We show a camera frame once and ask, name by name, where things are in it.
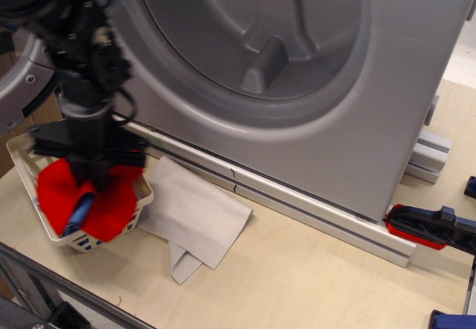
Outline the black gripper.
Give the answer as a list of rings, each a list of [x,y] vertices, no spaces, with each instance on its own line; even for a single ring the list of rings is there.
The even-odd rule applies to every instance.
[[[98,192],[109,186],[113,165],[144,167],[147,141],[108,117],[102,121],[65,118],[31,127],[34,151],[39,155],[65,158],[77,187],[91,179]],[[89,163],[105,160],[109,163]]]

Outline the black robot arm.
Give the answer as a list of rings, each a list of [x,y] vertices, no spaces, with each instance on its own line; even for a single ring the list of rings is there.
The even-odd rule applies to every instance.
[[[1,20],[39,37],[62,87],[59,107],[64,119],[30,129],[34,151],[64,158],[77,185],[90,181],[97,191],[109,185],[115,165],[143,168],[147,142],[123,129],[129,118],[112,117],[115,94],[122,94],[130,64],[95,0],[1,0]]]

